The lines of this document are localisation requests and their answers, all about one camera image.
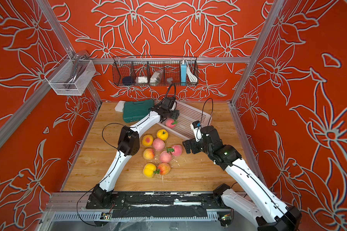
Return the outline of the pink peach with leaf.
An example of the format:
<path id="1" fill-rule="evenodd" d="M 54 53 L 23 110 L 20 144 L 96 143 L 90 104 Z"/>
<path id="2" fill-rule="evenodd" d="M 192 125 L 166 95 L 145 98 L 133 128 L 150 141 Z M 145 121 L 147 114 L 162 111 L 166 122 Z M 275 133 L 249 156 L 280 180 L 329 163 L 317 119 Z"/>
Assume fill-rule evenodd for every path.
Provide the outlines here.
<path id="1" fill-rule="evenodd" d="M 159 160 L 161 163 L 170 163 L 172 160 L 172 155 L 167 151 L 163 151 L 160 154 Z"/>

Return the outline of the orange red peach front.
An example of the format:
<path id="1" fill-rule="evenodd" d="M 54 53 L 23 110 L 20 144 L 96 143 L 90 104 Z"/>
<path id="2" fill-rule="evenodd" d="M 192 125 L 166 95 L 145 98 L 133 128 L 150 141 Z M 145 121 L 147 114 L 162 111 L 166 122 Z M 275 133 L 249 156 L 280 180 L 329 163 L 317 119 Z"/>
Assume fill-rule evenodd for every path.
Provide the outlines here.
<path id="1" fill-rule="evenodd" d="M 168 163 L 160 163 L 158 165 L 158 171 L 162 176 L 167 175 L 171 171 L 171 166 Z"/>

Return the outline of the yellow orange peach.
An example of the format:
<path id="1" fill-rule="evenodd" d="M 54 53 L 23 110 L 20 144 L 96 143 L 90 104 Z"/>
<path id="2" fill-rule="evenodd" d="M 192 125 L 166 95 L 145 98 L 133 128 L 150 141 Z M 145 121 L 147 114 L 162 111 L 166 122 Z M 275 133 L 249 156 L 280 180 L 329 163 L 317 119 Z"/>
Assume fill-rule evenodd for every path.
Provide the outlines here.
<path id="1" fill-rule="evenodd" d="M 145 160 L 153 160 L 155 158 L 155 151 L 152 148 L 147 148 L 143 151 L 143 158 Z"/>

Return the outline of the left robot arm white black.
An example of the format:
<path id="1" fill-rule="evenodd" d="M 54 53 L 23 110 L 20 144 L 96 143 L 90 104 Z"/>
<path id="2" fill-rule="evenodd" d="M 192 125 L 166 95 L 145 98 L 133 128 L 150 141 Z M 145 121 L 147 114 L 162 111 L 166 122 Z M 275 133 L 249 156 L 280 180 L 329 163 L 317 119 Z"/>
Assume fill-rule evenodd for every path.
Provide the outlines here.
<path id="1" fill-rule="evenodd" d="M 120 131 L 116 156 L 103 179 L 91 190 L 87 209 L 105 209 L 112 205 L 112 192 L 125 165 L 140 149 L 140 136 L 155 124 L 167 118 L 178 118 L 174 96 L 164 97 L 149 109 L 148 114 L 134 125 L 123 126 Z"/>

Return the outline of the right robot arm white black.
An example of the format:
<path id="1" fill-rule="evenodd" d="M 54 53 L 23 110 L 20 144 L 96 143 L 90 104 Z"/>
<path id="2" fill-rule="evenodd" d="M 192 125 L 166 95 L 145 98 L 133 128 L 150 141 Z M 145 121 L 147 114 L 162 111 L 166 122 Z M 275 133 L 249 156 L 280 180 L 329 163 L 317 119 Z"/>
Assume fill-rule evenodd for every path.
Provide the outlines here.
<path id="1" fill-rule="evenodd" d="M 250 197 L 238 195 L 222 184 L 214 190 L 217 201 L 235 210 L 259 231 L 297 231 L 302 214 L 286 205 L 250 170 L 242 155 L 231 145 L 223 144 L 214 126 L 202 127 L 199 121 L 191 124 L 194 138 L 183 142 L 188 154 L 204 152 L 220 166 Z"/>

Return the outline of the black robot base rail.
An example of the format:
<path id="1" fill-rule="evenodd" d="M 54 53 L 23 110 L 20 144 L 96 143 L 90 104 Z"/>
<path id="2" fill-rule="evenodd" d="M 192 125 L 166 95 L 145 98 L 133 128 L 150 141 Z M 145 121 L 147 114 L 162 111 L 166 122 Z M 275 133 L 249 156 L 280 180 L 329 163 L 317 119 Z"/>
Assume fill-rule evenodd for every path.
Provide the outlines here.
<path id="1" fill-rule="evenodd" d="M 200 218 L 230 211 L 212 192 L 109 192 L 102 203 L 89 196 L 85 208 L 113 218 Z"/>

